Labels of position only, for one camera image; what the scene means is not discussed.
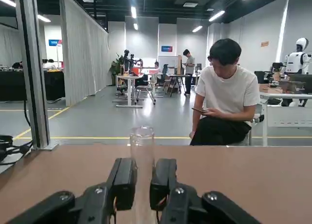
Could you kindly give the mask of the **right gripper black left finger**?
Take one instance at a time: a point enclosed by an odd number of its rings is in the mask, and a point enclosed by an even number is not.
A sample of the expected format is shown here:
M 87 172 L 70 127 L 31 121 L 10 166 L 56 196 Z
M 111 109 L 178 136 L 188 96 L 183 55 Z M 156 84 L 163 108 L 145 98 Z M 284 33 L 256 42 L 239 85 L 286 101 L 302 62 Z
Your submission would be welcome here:
M 9 220 L 10 224 L 109 224 L 118 211 L 130 210 L 135 197 L 136 163 L 117 158 L 108 179 L 76 197 L 58 191 Z

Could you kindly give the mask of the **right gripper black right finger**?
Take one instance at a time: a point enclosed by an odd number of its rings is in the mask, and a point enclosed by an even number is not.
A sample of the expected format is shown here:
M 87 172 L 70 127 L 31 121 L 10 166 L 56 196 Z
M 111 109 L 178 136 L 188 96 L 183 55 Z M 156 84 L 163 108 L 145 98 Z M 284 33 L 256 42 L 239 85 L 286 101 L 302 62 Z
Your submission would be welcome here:
M 219 191 L 198 196 L 176 178 L 175 159 L 161 158 L 153 169 L 150 206 L 158 224 L 258 224 L 247 211 Z

